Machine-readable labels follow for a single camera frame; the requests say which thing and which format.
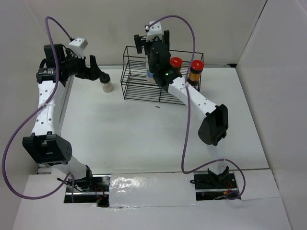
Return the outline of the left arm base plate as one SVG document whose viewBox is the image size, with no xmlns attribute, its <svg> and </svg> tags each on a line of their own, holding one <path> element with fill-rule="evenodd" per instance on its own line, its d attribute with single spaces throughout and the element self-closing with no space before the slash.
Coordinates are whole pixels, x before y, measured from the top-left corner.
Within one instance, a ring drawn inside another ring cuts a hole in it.
<svg viewBox="0 0 307 230">
<path fill-rule="evenodd" d="M 64 204 L 92 204 L 102 208 L 107 208 L 110 205 L 110 174 L 94 175 L 92 184 L 85 190 L 77 184 L 72 187 L 72 179 L 69 179 L 65 185 Z"/>
</svg>

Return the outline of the clear bottle black cap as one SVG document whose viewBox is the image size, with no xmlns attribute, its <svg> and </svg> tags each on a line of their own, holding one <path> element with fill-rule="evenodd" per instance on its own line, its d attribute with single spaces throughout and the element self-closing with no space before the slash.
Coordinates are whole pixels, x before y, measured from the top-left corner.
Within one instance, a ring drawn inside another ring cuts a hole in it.
<svg viewBox="0 0 307 230">
<path fill-rule="evenodd" d="M 110 93 L 113 91 L 113 84 L 111 82 L 110 76 L 107 73 L 102 72 L 102 74 L 99 77 L 99 80 L 100 80 L 103 92 Z"/>
</svg>

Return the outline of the red-lid sauce jar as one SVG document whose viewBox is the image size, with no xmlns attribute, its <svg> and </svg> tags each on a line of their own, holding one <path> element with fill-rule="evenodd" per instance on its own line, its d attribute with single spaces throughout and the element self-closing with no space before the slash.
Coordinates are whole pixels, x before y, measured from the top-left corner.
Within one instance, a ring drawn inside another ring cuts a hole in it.
<svg viewBox="0 0 307 230">
<path fill-rule="evenodd" d="M 179 57 L 170 58 L 170 65 L 177 70 L 178 73 L 181 71 L 183 60 Z"/>
<path fill-rule="evenodd" d="M 204 69 L 204 63 L 201 60 L 194 60 L 190 67 L 188 82 L 192 86 L 196 86 L 201 78 Z"/>
</svg>

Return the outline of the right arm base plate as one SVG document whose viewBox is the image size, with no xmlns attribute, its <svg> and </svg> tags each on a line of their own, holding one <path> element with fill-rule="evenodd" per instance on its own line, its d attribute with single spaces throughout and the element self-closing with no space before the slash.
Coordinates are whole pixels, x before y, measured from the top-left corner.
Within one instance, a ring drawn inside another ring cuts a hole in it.
<svg viewBox="0 0 307 230">
<path fill-rule="evenodd" d="M 190 183 L 195 187 L 197 201 L 223 200 L 235 198 L 239 194 L 233 173 L 229 173 L 219 184 L 214 184 L 207 172 L 195 173 Z"/>
</svg>

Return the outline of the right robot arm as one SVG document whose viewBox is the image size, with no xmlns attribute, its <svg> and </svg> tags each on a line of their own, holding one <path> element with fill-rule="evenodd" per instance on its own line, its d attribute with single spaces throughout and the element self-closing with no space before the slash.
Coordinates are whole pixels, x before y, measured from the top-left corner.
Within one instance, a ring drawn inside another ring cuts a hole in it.
<svg viewBox="0 0 307 230">
<path fill-rule="evenodd" d="M 134 36 L 137 53 L 145 53 L 148 59 L 149 71 L 153 74 L 156 84 L 167 93 L 177 97 L 194 111 L 202 120 L 198 136 L 207 144 L 208 151 L 214 156 L 216 165 L 208 169 L 209 182 L 215 188 L 226 182 L 229 167 L 222 157 L 222 145 L 219 141 L 225 138 L 228 129 L 228 109 L 225 105 L 216 105 L 200 94 L 179 71 L 171 65 L 169 52 L 169 31 L 163 34 Z"/>
</svg>

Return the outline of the silver-lid white spice jar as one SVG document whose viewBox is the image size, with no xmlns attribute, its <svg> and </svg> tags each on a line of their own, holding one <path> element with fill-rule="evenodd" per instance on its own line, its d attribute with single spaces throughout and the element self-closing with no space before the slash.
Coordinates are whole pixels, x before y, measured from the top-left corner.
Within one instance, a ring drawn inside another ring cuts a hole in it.
<svg viewBox="0 0 307 230">
<path fill-rule="evenodd" d="M 149 83 L 155 83 L 155 80 L 153 78 L 153 73 L 149 70 L 149 61 L 148 58 L 146 58 L 146 79 Z"/>
</svg>

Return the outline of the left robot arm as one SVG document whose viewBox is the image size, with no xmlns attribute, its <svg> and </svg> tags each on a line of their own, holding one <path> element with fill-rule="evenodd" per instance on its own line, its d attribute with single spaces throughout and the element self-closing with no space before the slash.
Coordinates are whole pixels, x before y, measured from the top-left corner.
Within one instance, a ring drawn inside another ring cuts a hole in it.
<svg viewBox="0 0 307 230">
<path fill-rule="evenodd" d="M 50 45 L 44 46 L 46 58 L 42 60 L 36 74 L 39 88 L 39 107 L 31 135 L 24 137 L 22 144 L 36 163 L 54 167 L 63 173 L 71 173 L 75 184 L 85 192 L 94 187 L 94 178 L 89 166 L 80 163 L 72 155 L 72 146 L 61 137 L 61 114 L 69 92 L 66 82 L 71 76 L 94 81 L 103 72 L 95 56 L 90 56 L 90 67 L 85 64 L 83 51 L 87 42 L 80 38 L 64 48 L 55 45 L 57 60 Z"/>
</svg>

